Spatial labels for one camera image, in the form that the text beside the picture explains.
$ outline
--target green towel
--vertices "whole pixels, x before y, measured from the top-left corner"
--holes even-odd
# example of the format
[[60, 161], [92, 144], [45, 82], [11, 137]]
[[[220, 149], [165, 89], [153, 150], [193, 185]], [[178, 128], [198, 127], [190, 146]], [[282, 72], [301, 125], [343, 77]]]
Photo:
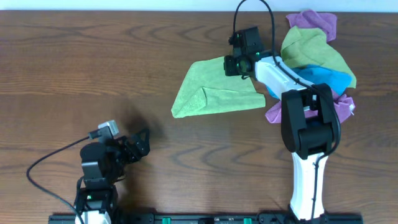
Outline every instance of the green towel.
[[191, 65], [174, 101], [174, 118], [201, 114], [262, 108], [264, 95], [254, 89], [251, 80], [227, 77], [224, 57], [195, 62]]
[[326, 34], [319, 28], [291, 28], [287, 33], [282, 50], [284, 63], [290, 68], [306, 65], [320, 65], [325, 68], [347, 73], [353, 77], [348, 87], [356, 87], [356, 77], [343, 57], [326, 43]]

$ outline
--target microfiber cloth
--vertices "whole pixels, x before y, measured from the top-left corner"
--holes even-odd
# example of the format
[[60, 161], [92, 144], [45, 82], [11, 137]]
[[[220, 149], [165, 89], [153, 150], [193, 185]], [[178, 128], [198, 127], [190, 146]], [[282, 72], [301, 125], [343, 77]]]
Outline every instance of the microfiber cloth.
[[[351, 83], [353, 78], [344, 72], [334, 71], [329, 68], [323, 68], [318, 65], [307, 65], [305, 68], [292, 68], [293, 72], [314, 84], [326, 83], [332, 90], [341, 96], [346, 90], [347, 86]], [[277, 98], [275, 93], [268, 88], [269, 94]]]
[[320, 28], [326, 34], [326, 41], [336, 39], [337, 16], [332, 13], [317, 13], [306, 10], [300, 13], [286, 16], [290, 27], [298, 28]]
[[290, 68], [306, 65], [319, 65], [339, 72], [347, 73], [353, 78], [348, 87], [356, 87], [356, 77], [349, 69], [343, 57], [326, 43], [326, 34], [319, 28], [291, 28], [283, 43], [281, 56]]
[[201, 114], [262, 108], [264, 95], [254, 89], [250, 79], [227, 77], [224, 57], [195, 62], [191, 65], [174, 101], [174, 118]]
[[[355, 109], [354, 100], [352, 97], [347, 97], [346, 94], [342, 96], [338, 96], [333, 90], [331, 91], [333, 95], [333, 99], [335, 101], [335, 110], [340, 120], [340, 123], [345, 121], [348, 117], [353, 114], [353, 110]], [[318, 115], [318, 111], [304, 111], [304, 115], [306, 118], [311, 118], [313, 116]], [[282, 103], [278, 102], [271, 109], [269, 109], [266, 113], [266, 118], [268, 122], [271, 124], [280, 123], [282, 120]]]

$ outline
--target purple cloth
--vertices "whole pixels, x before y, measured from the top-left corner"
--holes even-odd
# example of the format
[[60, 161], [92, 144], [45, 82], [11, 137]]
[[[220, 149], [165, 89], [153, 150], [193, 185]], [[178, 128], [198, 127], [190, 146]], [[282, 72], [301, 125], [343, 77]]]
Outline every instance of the purple cloth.
[[[338, 94], [333, 90], [331, 92], [335, 101], [335, 110], [337, 112], [338, 119], [340, 120], [340, 123], [342, 123], [353, 114], [353, 110], [355, 109], [353, 98], [347, 97], [346, 94], [338, 96]], [[306, 118], [311, 118], [318, 115], [318, 111], [304, 111], [304, 115]], [[266, 112], [266, 118], [271, 124], [280, 123], [282, 119], [282, 103], [278, 102], [271, 109], [269, 109]]]
[[317, 13], [306, 10], [286, 16], [290, 27], [298, 28], [320, 28], [326, 34], [326, 41], [336, 39], [337, 16], [332, 13]]

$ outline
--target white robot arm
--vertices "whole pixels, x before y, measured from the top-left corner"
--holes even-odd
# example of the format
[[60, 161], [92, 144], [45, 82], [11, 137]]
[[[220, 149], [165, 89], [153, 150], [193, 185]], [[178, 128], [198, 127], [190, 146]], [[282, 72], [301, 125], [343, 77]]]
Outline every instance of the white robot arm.
[[[299, 76], [293, 72], [280, 57], [276, 57], [280, 66], [289, 72], [294, 78]], [[290, 90], [305, 90], [302, 85], [299, 85], [289, 76], [287, 76], [279, 67], [276, 66], [272, 56], [260, 59], [255, 64], [255, 74], [259, 82], [268, 86], [280, 99], [282, 94]], [[312, 82], [300, 79], [300, 81], [308, 86], [313, 85]], [[309, 106], [303, 106], [303, 110], [309, 110]], [[313, 208], [313, 196], [315, 188], [315, 169], [314, 164], [317, 159], [321, 157], [324, 152], [314, 153], [308, 155], [307, 158], [301, 158], [297, 152], [292, 153], [294, 163], [294, 191], [293, 197], [290, 201], [290, 209], [295, 214], [298, 220], [311, 220], [312, 209], [314, 209], [313, 218], [318, 218], [324, 213], [322, 205], [322, 185], [323, 185], [323, 171], [327, 157], [319, 162], [318, 177], [317, 177], [317, 192], [316, 201]]]

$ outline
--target table surface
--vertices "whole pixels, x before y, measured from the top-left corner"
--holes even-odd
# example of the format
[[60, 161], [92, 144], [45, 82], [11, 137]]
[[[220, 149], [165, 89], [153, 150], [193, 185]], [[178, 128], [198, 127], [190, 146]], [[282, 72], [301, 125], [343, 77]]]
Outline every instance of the table surface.
[[[289, 29], [276, 13], [276, 46]], [[338, 13], [330, 43], [358, 78], [348, 94], [355, 116], [325, 171], [329, 212], [361, 212], [366, 223], [398, 222], [398, 14]], [[0, 11], [0, 223], [46, 223], [69, 212], [30, 183], [38, 158], [115, 119], [123, 134], [148, 126], [150, 154], [117, 183], [127, 210], [257, 213], [286, 209], [293, 163], [266, 108], [174, 119], [170, 112], [190, 65], [227, 55], [232, 12]], [[238, 29], [269, 16], [241, 13]], [[72, 202], [82, 144], [32, 171]]]

